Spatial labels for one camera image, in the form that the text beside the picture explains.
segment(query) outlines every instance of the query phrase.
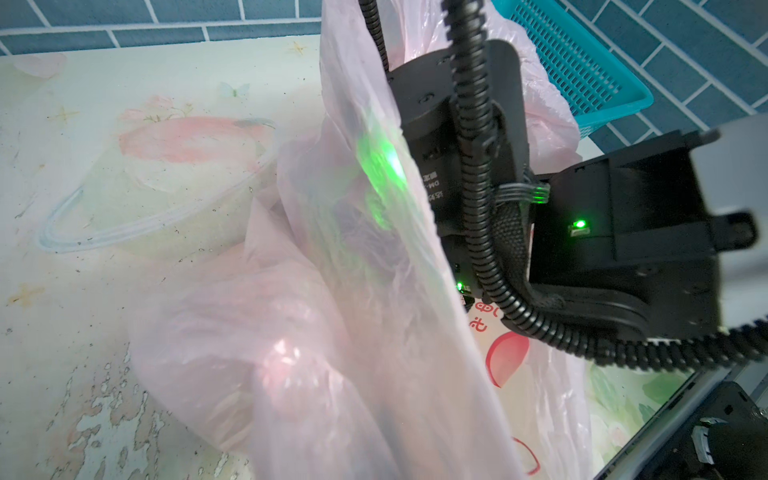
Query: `pink plastic bag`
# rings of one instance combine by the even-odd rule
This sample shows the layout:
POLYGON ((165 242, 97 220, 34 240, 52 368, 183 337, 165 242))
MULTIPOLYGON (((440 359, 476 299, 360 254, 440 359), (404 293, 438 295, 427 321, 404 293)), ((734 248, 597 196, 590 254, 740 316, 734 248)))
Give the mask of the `pink plastic bag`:
POLYGON ((468 326, 525 471, 536 479, 591 478, 585 361, 510 332, 502 315, 496 305, 477 302, 468 326))
MULTIPOLYGON (((134 368, 259 480, 526 478, 357 2, 324 2, 320 49, 326 116, 280 148, 281 201, 147 301, 134 368)), ((588 425, 571 390, 541 387, 520 395, 563 402, 547 422, 588 425)))

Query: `black corrugated cable conduit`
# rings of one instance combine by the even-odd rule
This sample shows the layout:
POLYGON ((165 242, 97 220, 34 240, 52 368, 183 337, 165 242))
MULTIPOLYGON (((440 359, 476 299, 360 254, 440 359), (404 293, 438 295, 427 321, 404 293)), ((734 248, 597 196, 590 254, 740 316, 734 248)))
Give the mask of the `black corrugated cable conduit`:
POLYGON ((379 49, 379 57, 382 59, 384 71, 389 72, 389 59, 386 56, 386 46, 384 45, 384 32, 382 31, 382 22, 379 20, 379 7, 376 0, 358 0, 362 17, 366 20, 368 33, 371 34, 376 48, 379 49))
MULTIPOLYGON (((444 0, 451 42, 452 70, 458 111, 458 144, 462 153, 462 220, 475 275, 483 290, 519 331, 556 349, 598 365, 652 370, 701 369, 759 359, 768 353, 768 323, 757 320, 725 333, 679 342, 628 342, 597 338, 548 319, 505 278, 492 239, 493 190, 491 159, 496 125, 490 98, 485 53, 482 0, 444 0)), ((522 215, 519 232, 522 229, 522 215)))

